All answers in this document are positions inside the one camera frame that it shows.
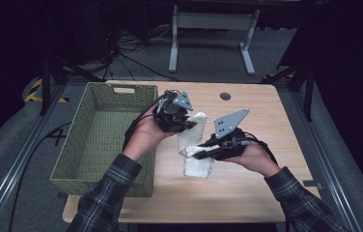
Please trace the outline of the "green woven basket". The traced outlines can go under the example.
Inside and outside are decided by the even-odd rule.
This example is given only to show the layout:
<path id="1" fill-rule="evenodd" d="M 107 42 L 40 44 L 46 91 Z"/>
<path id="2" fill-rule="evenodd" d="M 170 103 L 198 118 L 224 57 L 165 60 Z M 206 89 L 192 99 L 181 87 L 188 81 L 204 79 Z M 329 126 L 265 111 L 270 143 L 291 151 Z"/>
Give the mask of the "green woven basket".
<path id="1" fill-rule="evenodd" d="M 88 83 L 50 181 L 70 195 L 95 185 L 122 151 L 129 126 L 156 98 L 154 85 Z"/>

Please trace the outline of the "grey metal desk frame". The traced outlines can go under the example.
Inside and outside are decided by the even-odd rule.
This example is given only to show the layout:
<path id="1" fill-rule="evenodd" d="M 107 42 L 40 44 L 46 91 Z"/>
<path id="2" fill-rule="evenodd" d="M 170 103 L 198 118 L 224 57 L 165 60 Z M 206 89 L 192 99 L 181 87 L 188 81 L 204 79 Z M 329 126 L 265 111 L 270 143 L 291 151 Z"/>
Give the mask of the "grey metal desk frame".
<path id="1" fill-rule="evenodd" d="M 249 46 L 256 29 L 260 11 L 255 10 L 251 14 L 212 14 L 212 13 L 186 13 L 181 12 L 179 7 L 173 7 L 172 15 L 172 45 L 168 71 L 174 73 L 178 63 L 178 31 L 180 29 L 217 29 L 246 31 L 246 39 L 238 45 L 241 57 L 249 75 L 255 74 Z"/>

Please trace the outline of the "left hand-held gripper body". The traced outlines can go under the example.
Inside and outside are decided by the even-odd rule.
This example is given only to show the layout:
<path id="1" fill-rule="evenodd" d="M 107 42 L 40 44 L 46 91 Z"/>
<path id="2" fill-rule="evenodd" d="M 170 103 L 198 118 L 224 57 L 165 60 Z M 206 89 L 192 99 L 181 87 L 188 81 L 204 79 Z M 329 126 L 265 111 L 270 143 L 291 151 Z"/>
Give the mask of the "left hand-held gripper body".
<path id="1" fill-rule="evenodd" d="M 193 106 L 186 91 L 166 90 L 158 99 L 154 119 L 163 131 L 176 132 L 178 127 L 182 127 L 180 121 L 188 120 L 187 111 L 192 110 Z"/>

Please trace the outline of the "white cloth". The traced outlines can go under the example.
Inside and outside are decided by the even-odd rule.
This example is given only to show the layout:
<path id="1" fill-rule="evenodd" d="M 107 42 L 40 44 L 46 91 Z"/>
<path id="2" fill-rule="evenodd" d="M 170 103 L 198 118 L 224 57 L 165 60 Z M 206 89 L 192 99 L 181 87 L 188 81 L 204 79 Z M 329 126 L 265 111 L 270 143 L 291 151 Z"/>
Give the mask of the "white cloth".
<path id="1" fill-rule="evenodd" d="M 213 169 L 214 159 L 195 159 L 194 155 L 202 151 L 210 151 L 210 148 L 200 147 L 208 116 L 204 112 L 189 117 L 188 122 L 195 123 L 192 129 L 184 130 L 178 134 L 179 154 L 184 157 L 183 175 L 188 177 L 205 178 Z"/>

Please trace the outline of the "person's right hand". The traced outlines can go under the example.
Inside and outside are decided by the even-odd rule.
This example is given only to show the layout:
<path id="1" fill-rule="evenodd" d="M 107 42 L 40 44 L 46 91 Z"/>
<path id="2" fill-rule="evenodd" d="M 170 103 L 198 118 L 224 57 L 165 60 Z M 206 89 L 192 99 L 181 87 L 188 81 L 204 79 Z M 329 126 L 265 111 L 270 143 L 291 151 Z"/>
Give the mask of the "person's right hand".
<path id="1" fill-rule="evenodd" d="M 239 164 L 250 171 L 263 175 L 265 178 L 271 177 L 281 170 L 257 143 L 249 144 L 241 156 L 228 158 L 226 161 Z"/>

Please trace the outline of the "person's left hand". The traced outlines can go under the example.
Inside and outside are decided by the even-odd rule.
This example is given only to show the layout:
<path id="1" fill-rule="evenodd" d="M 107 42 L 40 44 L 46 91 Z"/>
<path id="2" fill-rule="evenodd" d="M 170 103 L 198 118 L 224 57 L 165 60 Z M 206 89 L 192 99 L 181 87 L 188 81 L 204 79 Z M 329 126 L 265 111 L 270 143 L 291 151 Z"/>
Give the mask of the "person's left hand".
<path id="1" fill-rule="evenodd" d="M 148 152 L 167 137 L 173 136 L 173 132 L 164 132 L 156 123 L 152 116 L 153 108 L 150 108 L 136 125 L 132 137 L 129 139 L 122 154 L 126 157 L 138 161 Z"/>

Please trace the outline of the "black metal stand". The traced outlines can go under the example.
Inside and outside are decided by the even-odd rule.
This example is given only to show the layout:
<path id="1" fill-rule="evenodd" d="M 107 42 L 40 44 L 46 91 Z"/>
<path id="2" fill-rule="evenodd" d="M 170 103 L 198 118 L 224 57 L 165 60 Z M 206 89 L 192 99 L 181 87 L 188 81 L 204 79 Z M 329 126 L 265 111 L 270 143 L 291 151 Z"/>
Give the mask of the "black metal stand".
<path id="1" fill-rule="evenodd" d="M 302 86 L 305 86 L 305 95 L 303 102 L 303 112 L 306 119 L 311 122 L 311 107 L 314 89 L 314 77 L 312 62 L 299 63 L 293 67 L 288 67 L 276 74 L 266 75 L 261 84 L 272 84 L 286 76 L 292 75 L 291 81 L 287 84 L 287 89 L 290 92 L 298 92 Z"/>
<path id="2" fill-rule="evenodd" d="M 56 55 L 49 55 L 45 58 L 42 65 L 42 111 L 44 115 L 51 105 L 51 80 L 54 80 L 57 85 L 66 85 L 68 83 L 68 76 L 64 71 L 64 67 L 70 68 L 74 73 L 78 73 L 89 79 L 92 82 L 102 82 L 101 78 L 96 77 L 90 72 L 85 71 L 78 65 L 69 62 L 62 57 Z"/>

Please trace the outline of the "aluminium floor rail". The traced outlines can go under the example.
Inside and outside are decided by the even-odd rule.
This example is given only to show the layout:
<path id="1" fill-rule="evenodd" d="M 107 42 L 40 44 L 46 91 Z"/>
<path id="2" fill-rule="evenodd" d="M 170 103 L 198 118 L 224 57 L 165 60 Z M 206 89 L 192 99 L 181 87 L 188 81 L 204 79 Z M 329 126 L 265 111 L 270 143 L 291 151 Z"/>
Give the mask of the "aluminium floor rail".
<path id="1" fill-rule="evenodd" d="M 312 140 L 313 147 L 317 152 L 317 160 L 321 168 L 322 175 L 326 180 L 328 189 L 332 197 L 334 198 L 334 202 L 342 217 L 344 224 L 351 232 L 362 232 L 362 229 L 345 195 L 344 189 L 341 186 L 335 170 L 330 164 L 330 161 L 327 157 L 326 151 L 321 144 L 316 129 L 314 125 L 306 118 L 306 115 L 303 111 L 303 101 L 301 97 L 297 93 L 291 93 L 291 98 L 294 102 L 298 114 L 301 117 L 301 122 L 306 128 L 310 139 Z"/>
<path id="2" fill-rule="evenodd" d="M 26 138 L 22 148 L 19 150 L 13 165 L 10 167 L 8 173 L 5 178 L 1 182 L 0 185 L 0 213 L 7 203 L 11 193 L 14 190 L 15 185 L 22 175 L 22 170 L 25 165 L 28 163 L 28 159 L 30 158 L 32 152 L 34 151 L 34 147 L 38 144 L 40 134 L 42 129 L 52 112 L 53 108 L 57 104 L 58 100 L 62 96 L 65 91 L 65 86 L 57 85 L 54 88 L 53 93 L 50 95 L 50 101 L 48 103 L 48 107 L 45 110 L 43 115 L 40 115 L 33 128 L 31 129 L 28 137 Z"/>

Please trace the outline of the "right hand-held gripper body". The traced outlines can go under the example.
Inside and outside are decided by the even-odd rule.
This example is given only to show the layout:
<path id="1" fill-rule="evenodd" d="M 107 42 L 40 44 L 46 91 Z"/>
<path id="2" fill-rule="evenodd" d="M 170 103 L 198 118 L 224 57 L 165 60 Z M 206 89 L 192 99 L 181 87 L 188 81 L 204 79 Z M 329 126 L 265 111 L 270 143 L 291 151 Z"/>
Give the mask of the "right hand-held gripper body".
<path id="1" fill-rule="evenodd" d="M 214 135 L 219 148 L 213 156 L 216 160 L 241 156 L 250 140 L 244 131 L 238 127 L 240 122 L 249 113 L 248 108 L 216 118 L 214 122 Z"/>

